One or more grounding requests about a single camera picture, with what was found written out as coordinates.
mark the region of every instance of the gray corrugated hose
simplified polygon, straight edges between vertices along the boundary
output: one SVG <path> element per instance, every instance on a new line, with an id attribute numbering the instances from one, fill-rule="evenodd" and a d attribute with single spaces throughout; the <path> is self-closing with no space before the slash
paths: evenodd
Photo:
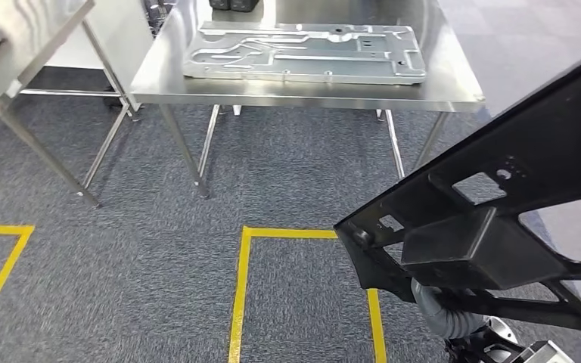
<path id="1" fill-rule="evenodd" d="M 444 309 L 435 299 L 437 287 L 422 286 L 412 279 L 411 290 L 431 331 L 444 339 L 466 337 L 486 324 L 484 315 Z"/>

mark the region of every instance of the table top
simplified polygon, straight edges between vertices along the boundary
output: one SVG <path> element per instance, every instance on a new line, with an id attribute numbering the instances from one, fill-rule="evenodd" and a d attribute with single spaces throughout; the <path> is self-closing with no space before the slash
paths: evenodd
<path id="1" fill-rule="evenodd" d="M 95 5 L 94 0 L 0 0 L 0 114 Z"/>
<path id="2" fill-rule="evenodd" d="M 415 31 L 427 79 L 420 85 L 192 79 L 182 61 L 204 21 L 408 25 Z M 474 112 L 480 85 L 437 0 L 261 0 L 250 13 L 213 10 L 208 0 L 179 0 L 135 75 L 142 103 L 243 104 Z"/>

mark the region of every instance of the mounting hole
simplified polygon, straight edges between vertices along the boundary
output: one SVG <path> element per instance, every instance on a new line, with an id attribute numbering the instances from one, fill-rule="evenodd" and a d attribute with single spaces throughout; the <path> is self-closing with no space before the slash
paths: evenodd
<path id="1" fill-rule="evenodd" d="M 496 172 L 496 175 L 499 178 L 503 178 L 504 180 L 509 180 L 511 179 L 511 172 L 509 172 L 508 170 L 505 169 L 500 169 Z"/>
<path id="2" fill-rule="evenodd" d="M 400 231 L 404 228 L 402 223 L 398 222 L 392 215 L 387 214 L 384 217 L 380 218 L 380 223 L 386 227 L 393 230 L 393 232 Z"/>
<path id="3" fill-rule="evenodd" d="M 453 185 L 453 189 L 460 193 L 473 205 L 486 203 L 488 201 L 506 197 L 507 193 L 500 188 L 500 185 L 487 174 L 478 172 L 472 176 L 458 181 Z"/>

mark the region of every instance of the round hole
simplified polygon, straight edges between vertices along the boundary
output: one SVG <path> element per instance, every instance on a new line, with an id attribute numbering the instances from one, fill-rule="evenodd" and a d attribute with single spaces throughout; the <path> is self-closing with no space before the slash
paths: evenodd
<path id="1" fill-rule="evenodd" d="M 499 178 L 503 178 L 504 180 L 509 180 L 511 178 L 511 172 L 508 170 L 500 169 L 496 172 L 496 175 Z"/>

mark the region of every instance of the metal table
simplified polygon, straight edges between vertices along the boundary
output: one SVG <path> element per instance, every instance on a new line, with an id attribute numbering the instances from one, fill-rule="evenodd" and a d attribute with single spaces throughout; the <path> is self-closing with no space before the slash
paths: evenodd
<path id="1" fill-rule="evenodd" d="M 427 65 L 420 85 L 347 85 L 253 80 L 191 79 L 182 72 L 182 59 L 204 21 L 409 25 L 415 31 Z M 250 13 L 213 10 L 207 0 L 179 0 L 166 19 L 132 82 L 130 92 L 142 103 L 160 105 L 164 119 L 182 148 L 188 168 L 202 195 L 207 189 L 168 104 L 215 104 L 200 165 L 217 118 L 218 104 L 375 109 L 386 117 L 400 177 L 402 161 L 390 109 L 438 111 L 435 126 L 418 158 L 426 161 L 443 123 L 452 112 L 477 112 L 485 98 L 458 39 L 437 0 L 262 0 Z"/>
<path id="2" fill-rule="evenodd" d="M 86 14 L 94 5 L 94 0 L 62 0 L 60 2 L 55 0 L 0 0 L 0 29 L 5 34 L 5 40 L 0 44 L 0 120 L 8 125 L 59 176 L 65 179 L 78 195 L 83 196 L 93 206 L 97 206 L 99 202 L 90 194 L 87 187 L 94 178 L 124 116 L 130 111 L 130 103 L 121 91 L 122 88 L 110 68 L 110 63 L 92 34 L 90 26 L 85 21 Z M 32 81 L 57 48 L 80 24 L 100 57 L 106 76 L 115 92 L 71 91 L 62 93 L 61 91 L 48 91 L 44 93 L 43 90 L 26 92 L 26 85 Z M 8 109 L 11 102 L 20 93 L 120 98 L 123 108 L 110 128 L 110 132 L 83 184 L 80 184 Z"/>

